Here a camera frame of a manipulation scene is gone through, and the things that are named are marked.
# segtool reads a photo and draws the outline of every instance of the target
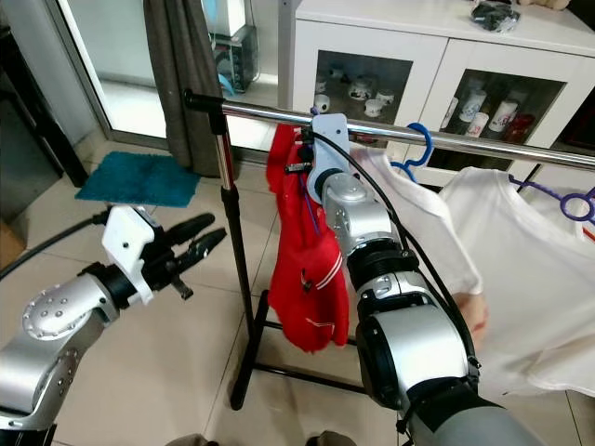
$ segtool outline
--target white cabinet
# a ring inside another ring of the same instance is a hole
[[[489,33],[465,17],[466,2],[375,0],[367,7],[360,0],[303,0],[296,14],[293,108],[307,112],[320,94],[328,97],[319,103],[329,100],[329,112],[351,119],[421,122],[459,135],[473,125],[480,138],[549,148],[595,86],[595,33],[569,11],[521,12],[513,32]],[[350,97],[357,80],[371,85],[372,98],[391,90],[394,102],[370,116],[365,101]],[[450,122],[441,128],[449,109]],[[418,158],[422,151],[388,145],[396,160]],[[535,167],[436,150],[415,175],[443,186],[468,165],[517,177]]]
[[[329,99],[328,112],[345,113],[350,119],[392,125],[417,121],[447,41],[444,37],[298,20],[293,109],[308,112],[314,96],[320,94]],[[350,95],[356,85],[362,87]],[[371,117],[365,114],[365,102],[378,92],[393,95],[394,100],[378,117]],[[359,142],[382,145],[380,141]],[[390,153],[400,156],[406,148],[406,144],[389,144]]]

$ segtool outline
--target metal rail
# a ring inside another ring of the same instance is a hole
[[[223,113],[228,116],[252,118],[272,123],[303,126],[309,125],[312,119],[307,113],[279,110],[273,107],[262,107],[230,100],[224,100],[221,108]],[[369,136],[408,144],[426,144],[423,135],[407,127],[348,120],[347,128],[353,135]],[[431,135],[436,149],[461,151],[496,158],[533,161],[536,163],[558,164],[595,171],[595,154],[594,156],[587,156],[564,151],[540,149],[532,146],[508,144],[489,139],[461,137],[441,132],[431,132]]]

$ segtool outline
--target clothes hanger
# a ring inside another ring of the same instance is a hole
[[[542,186],[539,183],[535,183],[534,181],[520,181],[516,179],[513,175],[509,175],[509,180],[511,183],[521,186],[522,188],[530,187],[537,190],[541,190],[542,192],[546,193],[552,198],[555,198],[560,202],[560,210],[564,214],[564,216],[570,218],[573,221],[584,222],[588,221],[589,223],[595,225],[595,188],[591,189],[589,192],[580,193],[580,192],[572,192],[567,193],[566,195],[560,195],[555,191]],[[566,205],[570,200],[583,200],[587,203],[588,211],[583,216],[575,216],[573,215],[567,208]],[[586,228],[583,228],[583,232],[595,242],[595,236],[589,232]]]
[[[426,140],[426,150],[421,155],[421,158],[419,158],[418,160],[406,160],[404,163],[399,163],[398,161],[391,161],[390,165],[393,167],[398,167],[399,169],[403,170],[407,174],[409,179],[411,179],[414,183],[417,183],[416,177],[413,175],[413,173],[409,169],[409,166],[411,166],[411,165],[418,166],[418,165],[425,164],[426,161],[428,160],[428,158],[430,157],[431,152],[434,149],[434,145],[431,140],[430,131],[423,124],[411,123],[407,127],[423,134],[423,136]]]

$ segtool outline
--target black cable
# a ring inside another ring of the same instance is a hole
[[[105,225],[108,221],[108,215],[110,214],[110,210],[103,211],[100,214],[95,214],[91,218],[87,218],[73,226],[70,226],[68,229],[63,230],[60,234],[53,236],[50,239],[47,239],[45,242],[38,244],[30,251],[26,252],[22,256],[20,256],[17,260],[12,262],[10,265],[6,266],[4,269],[0,271],[0,281],[2,281],[8,274],[12,271],[20,267],[23,263],[29,260],[31,257],[37,256],[42,251],[45,251],[49,248],[52,244],[59,242],[62,239],[65,239],[69,235],[74,234],[75,232],[86,228],[89,225]]]
[[[365,180],[368,183],[370,183],[370,186],[372,186],[372,188],[376,191],[376,193],[378,194],[378,196],[380,197],[380,199],[384,202],[384,205],[389,210],[390,220],[397,227],[397,232],[399,233],[399,238],[401,239],[401,245],[402,245],[403,249],[409,249],[409,244],[407,243],[405,232],[403,231],[404,230],[404,227],[401,224],[401,221],[399,220],[399,217],[397,216],[397,212],[394,210],[394,207],[392,207],[392,203],[390,202],[389,197],[386,196],[386,194],[382,191],[382,189],[378,186],[378,184],[374,181],[374,179],[372,177],[370,177],[370,174],[368,174],[364,170],[364,168],[361,167],[360,164],[353,159],[353,157],[351,155],[349,155],[346,151],[344,151],[343,149],[341,149],[338,146],[338,144],[336,144],[336,142],[334,142],[331,139],[327,138],[325,135],[321,135],[320,133],[311,132],[311,134],[315,138],[320,139],[321,141],[325,142],[326,144],[328,144],[329,146],[331,146],[333,149],[335,149],[335,151],[337,151],[339,153],[339,155],[341,155],[343,158],[345,158],[347,161],[349,161],[349,163],[353,167],[355,167],[355,170],[357,170],[362,175],[362,177],[364,177]]]
[[[353,165],[353,167],[355,167],[355,169],[366,179],[366,181],[370,184],[370,186],[376,191],[376,193],[378,194],[380,199],[384,202],[384,204],[387,206],[387,209],[389,210],[390,219],[395,224],[397,231],[399,232],[399,238],[401,239],[403,248],[408,249],[408,244],[406,243],[406,241],[407,240],[410,241],[413,244],[413,246],[416,248],[416,251],[419,253],[419,256],[423,260],[424,264],[428,268],[428,271],[430,272],[432,278],[434,279],[434,281],[436,281],[436,284],[438,285],[438,288],[440,289],[440,291],[443,295],[443,300],[445,301],[446,306],[450,310],[447,310],[446,307],[442,305],[442,303],[441,303],[441,307],[443,307],[444,312],[447,314],[447,316],[453,322],[456,330],[458,331],[459,335],[461,336],[461,340],[463,341],[463,346],[465,347],[465,351],[466,351],[468,357],[471,357],[471,356],[475,357],[475,347],[473,346],[473,340],[471,339],[469,327],[465,323],[463,316],[461,315],[458,307],[456,306],[455,300],[450,295],[450,292],[446,288],[446,285],[444,285],[443,280],[438,275],[436,268],[434,268],[434,266],[431,264],[430,259],[426,255],[426,252],[423,250],[423,248],[421,247],[419,242],[416,240],[416,238],[411,234],[411,232],[409,232],[403,226],[401,221],[399,220],[397,213],[394,210],[394,207],[392,206],[392,203],[390,202],[389,198],[385,195],[385,193],[378,186],[378,184],[374,181],[374,179],[357,163],[357,161],[355,161],[353,159],[353,157],[351,157],[348,153],[346,153],[343,149],[341,149],[334,141],[332,141],[331,139],[325,137],[324,135],[321,135],[316,132],[312,132],[312,135],[315,138],[318,138],[321,141],[328,144],[329,146],[331,146],[343,158],[345,158],[347,161],[349,161],[349,163],[351,165]],[[430,290],[432,291],[433,286],[431,285],[431,283],[428,282],[428,286],[430,287]],[[435,292],[435,290],[433,290],[433,293],[435,295],[437,295],[438,298],[440,298],[440,295],[438,295]]]

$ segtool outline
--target gray curtain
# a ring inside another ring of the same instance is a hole
[[[144,0],[144,13],[169,151],[182,166],[205,177],[218,177],[208,116],[187,110],[181,97],[185,88],[221,96],[201,1]]]

